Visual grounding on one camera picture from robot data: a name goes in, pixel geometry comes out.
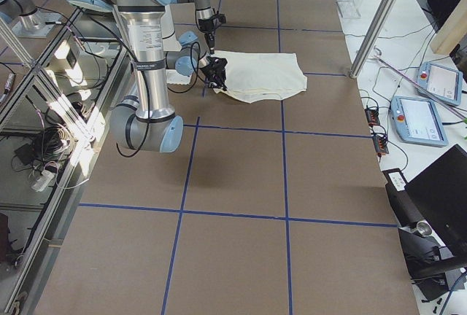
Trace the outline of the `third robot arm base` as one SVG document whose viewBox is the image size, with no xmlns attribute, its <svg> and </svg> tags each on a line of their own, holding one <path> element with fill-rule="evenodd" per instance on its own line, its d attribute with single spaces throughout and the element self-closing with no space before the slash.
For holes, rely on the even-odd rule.
<svg viewBox="0 0 467 315">
<path fill-rule="evenodd" d="M 41 11 L 33 0 L 1 0 L 1 19 L 19 38 L 44 39 L 62 15 Z"/>
</svg>

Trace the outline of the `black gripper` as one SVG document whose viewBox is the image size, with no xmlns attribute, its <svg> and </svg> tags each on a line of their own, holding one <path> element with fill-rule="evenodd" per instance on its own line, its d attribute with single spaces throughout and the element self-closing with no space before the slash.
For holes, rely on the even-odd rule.
<svg viewBox="0 0 467 315">
<path fill-rule="evenodd" d="M 204 84 L 208 88 L 221 89 L 222 91 L 228 90 L 227 86 L 225 85 L 225 67 L 227 64 L 228 62 L 225 58 L 219 58 L 215 56 L 206 56 L 201 59 L 201 72 L 205 76 L 206 81 Z"/>
<path fill-rule="evenodd" d="M 198 29 L 204 34 L 204 38 L 209 48 L 209 53 L 212 55 L 215 53 L 215 32 L 221 27 L 222 24 L 226 23 L 226 17 L 224 14 L 215 12 L 213 16 L 202 19 L 197 19 Z"/>
</svg>

